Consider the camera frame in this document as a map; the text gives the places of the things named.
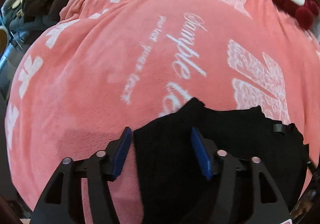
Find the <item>black plastic clip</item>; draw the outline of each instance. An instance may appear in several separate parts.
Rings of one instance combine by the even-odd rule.
[[[44,188],[33,212],[31,224],[85,224],[81,178],[88,179],[92,220],[95,224],[120,224],[108,181],[121,174],[133,133],[129,127],[120,139],[90,158],[73,161],[64,158]]]
[[[273,125],[273,132],[279,132],[279,133],[284,134],[285,127],[286,127],[286,125],[284,125],[284,124],[274,124]]]

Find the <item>black clamp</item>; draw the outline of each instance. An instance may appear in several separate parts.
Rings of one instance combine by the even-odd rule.
[[[233,157],[225,150],[217,148],[213,140],[204,138],[198,129],[192,128],[191,143],[199,162],[202,174],[211,181],[213,176],[220,174],[220,185],[213,209],[206,224],[233,223],[234,196],[236,195],[236,175],[238,172],[251,174],[253,186],[253,211],[243,224],[292,223],[286,203],[269,171],[258,157],[242,160]],[[261,175],[271,188],[275,199],[263,202],[261,197]],[[179,224],[190,224],[195,212],[190,212]]]
[[[120,224],[108,181],[121,174],[133,133],[126,127],[120,139],[90,158],[73,161],[64,158],[44,188],[30,224],[85,224],[81,178],[88,179],[90,209],[94,224]]]
[[[273,124],[273,132],[285,133],[286,125],[284,124]]]

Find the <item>black bracket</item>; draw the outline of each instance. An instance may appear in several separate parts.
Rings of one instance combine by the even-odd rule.
[[[132,137],[132,130],[126,127],[120,139],[111,141],[105,150],[94,153],[90,158],[79,161],[64,158],[43,190],[30,224],[85,224],[81,178],[88,179],[93,222],[120,224],[108,181],[115,181],[121,174]],[[119,160],[121,146],[125,146],[126,154]]]
[[[235,221],[234,215],[234,196],[236,192],[236,176],[237,172],[246,172],[247,175],[251,175],[252,187],[253,187],[253,210],[250,217],[247,220],[241,222],[242,224],[292,224],[289,210],[286,203],[267,168],[263,164],[262,160],[258,157],[252,157],[251,160],[242,160],[233,157],[230,153],[224,150],[219,150],[214,141],[203,138],[198,129],[192,129],[193,135],[198,135],[202,144],[205,147],[208,157],[212,159],[211,170],[214,176],[220,177],[220,184],[212,182],[211,185],[219,185],[218,193],[215,198],[214,206],[212,209],[208,209],[209,217],[205,217],[202,222],[206,224],[232,224]],[[261,178],[264,176],[264,180],[271,188],[275,200],[272,202],[262,202],[261,198]],[[200,199],[198,205],[206,205]],[[194,220],[199,218],[199,212],[191,211],[183,218],[179,224],[193,224]]]

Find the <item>pink fleece blanket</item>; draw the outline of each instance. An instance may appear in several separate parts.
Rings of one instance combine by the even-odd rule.
[[[294,122],[318,163],[320,48],[271,0],[70,0],[60,15],[21,61],[6,117],[31,209],[64,157],[87,158],[193,96]],[[110,189],[120,222],[140,223],[133,148]]]

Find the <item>silver screw head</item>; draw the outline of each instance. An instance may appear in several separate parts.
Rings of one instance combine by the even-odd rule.
[[[227,156],[228,153],[225,150],[218,150],[217,154],[221,157],[225,157]]]
[[[106,155],[106,152],[105,150],[100,150],[96,153],[96,156],[97,157],[104,157]]]
[[[254,162],[255,164],[259,164],[261,162],[261,159],[259,157],[253,157],[251,158],[252,162]]]
[[[64,159],[62,160],[62,163],[63,163],[64,165],[70,164],[70,163],[71,163],[71,158],[70,158],[70,157],[64,158]]]

